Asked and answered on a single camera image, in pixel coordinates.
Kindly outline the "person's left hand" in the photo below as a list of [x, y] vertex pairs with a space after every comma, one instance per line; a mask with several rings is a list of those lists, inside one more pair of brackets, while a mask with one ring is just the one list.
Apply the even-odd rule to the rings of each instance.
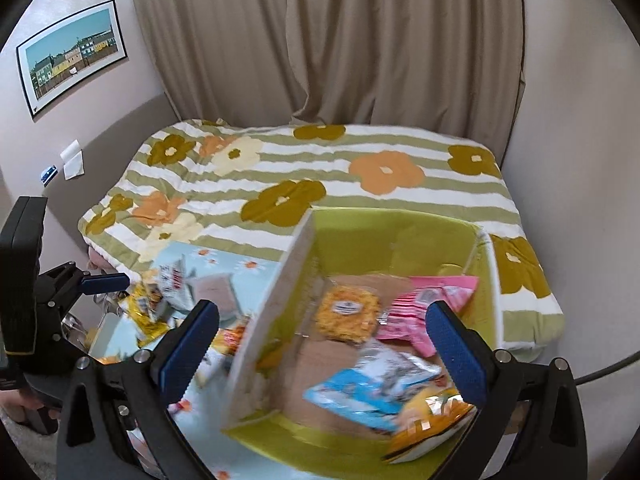
[[44, 405], [29, 388], [2, 390], [1, 408], [17, 425], [36, 434], [50, 436], [58, 431], [60, 412]]

